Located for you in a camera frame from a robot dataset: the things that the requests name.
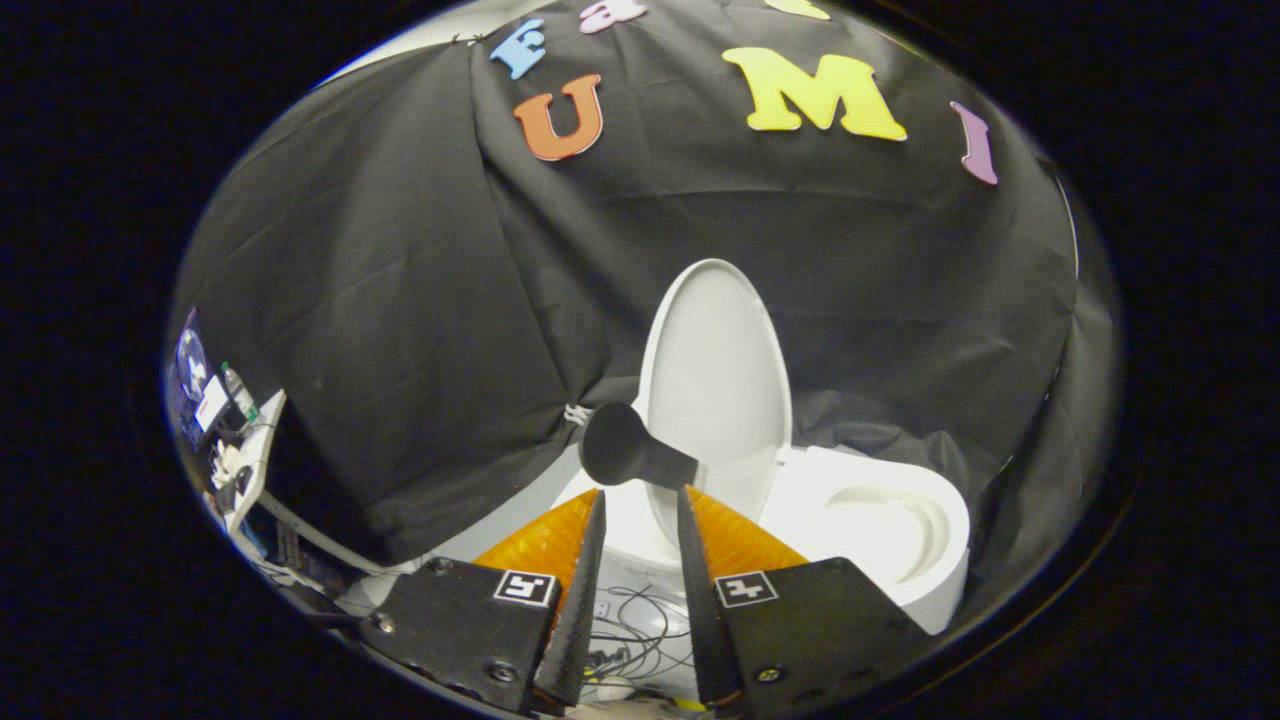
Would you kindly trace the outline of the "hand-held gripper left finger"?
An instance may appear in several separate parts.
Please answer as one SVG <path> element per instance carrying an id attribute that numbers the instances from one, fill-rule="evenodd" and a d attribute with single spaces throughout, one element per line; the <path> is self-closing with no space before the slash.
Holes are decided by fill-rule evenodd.
<path id="1" fill-rule="evenodd" d="M 585 683 L 605 496 L 553 507 L 475 562 L 435 556 L 360 624 L 376 656 L 511 714 L 559 714 Z"/>

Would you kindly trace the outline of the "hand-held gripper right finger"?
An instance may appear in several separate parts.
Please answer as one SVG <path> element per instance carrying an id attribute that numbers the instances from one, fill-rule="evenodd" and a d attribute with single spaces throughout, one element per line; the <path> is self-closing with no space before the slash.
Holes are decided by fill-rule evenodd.
<path id="1" fill-rule="evenodd" d="M 933 641 L 847 559 L 781 543 L 709 495 L 677 493 L 699 698 L 718 714 L 820 714 L 919 665 Z"/>

